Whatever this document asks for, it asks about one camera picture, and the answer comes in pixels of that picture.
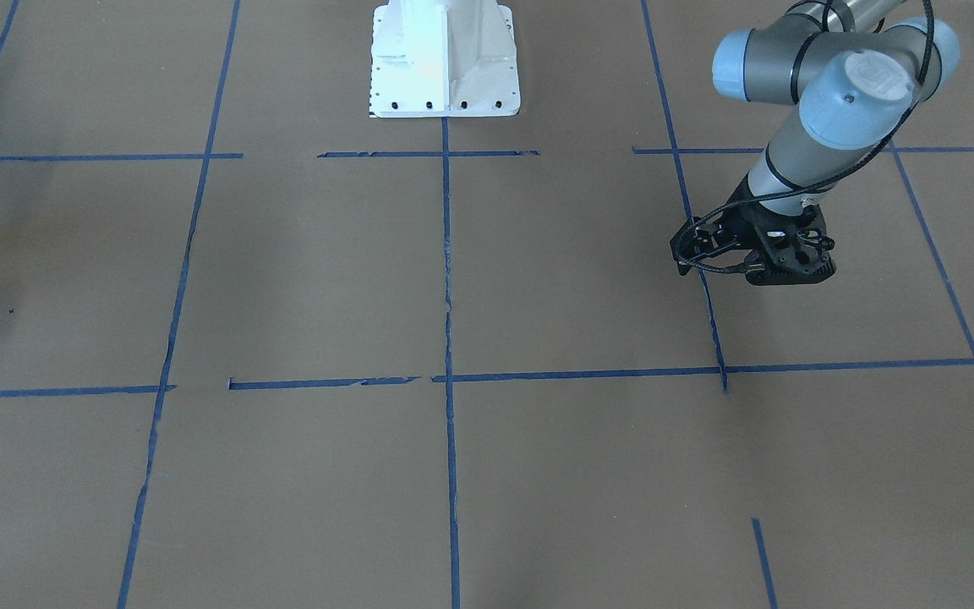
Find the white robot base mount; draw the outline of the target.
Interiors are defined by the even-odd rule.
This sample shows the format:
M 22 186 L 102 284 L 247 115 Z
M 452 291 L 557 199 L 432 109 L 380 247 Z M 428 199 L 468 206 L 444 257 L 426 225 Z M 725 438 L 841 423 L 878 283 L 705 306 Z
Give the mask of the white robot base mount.
M 506 5 L 389 1 L 371 24 L 369 116 L 518 115 L 517 35 Z

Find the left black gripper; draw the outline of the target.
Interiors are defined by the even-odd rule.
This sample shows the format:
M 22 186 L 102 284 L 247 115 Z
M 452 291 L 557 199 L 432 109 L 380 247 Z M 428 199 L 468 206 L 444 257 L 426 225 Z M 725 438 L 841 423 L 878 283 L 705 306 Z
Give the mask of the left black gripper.
M 691 270 L 720 273 L 707 259 L 736 250 L 758 252 L 764 263 L 780 262 L 769 231 L 780 230 L 780 215 L 762 201 L 746 203 L 724 211 L 712 224 L 689 218 L 671 239 L 671 255 L 677 273 L 684 277 Z

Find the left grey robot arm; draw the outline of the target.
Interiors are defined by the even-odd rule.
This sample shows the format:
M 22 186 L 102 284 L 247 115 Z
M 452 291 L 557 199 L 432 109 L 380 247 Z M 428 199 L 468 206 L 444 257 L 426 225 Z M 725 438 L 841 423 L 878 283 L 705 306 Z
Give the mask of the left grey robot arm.
M 721 96 L 790 115 L 724 205 L 671 239 L 677 270 L 742 275 L 755 286 L 835 273 L 822 200 L 893 138 L 958 69 L 961 40 L 934 16 L 883 20 L 895 1 L 799 1 L 762 30 L 726 35 L 711 78 Z

